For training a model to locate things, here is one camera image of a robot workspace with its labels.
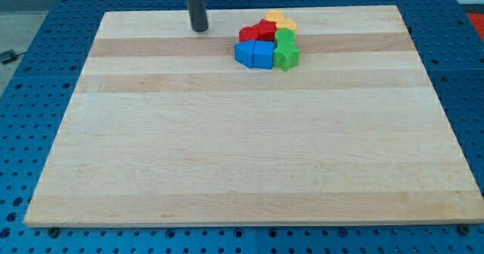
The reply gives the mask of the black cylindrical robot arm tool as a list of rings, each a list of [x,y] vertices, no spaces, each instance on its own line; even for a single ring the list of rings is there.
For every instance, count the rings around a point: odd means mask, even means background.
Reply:
[[[205,0],[186,0],[193,31],[202,33],[208,30],[208,16]]]

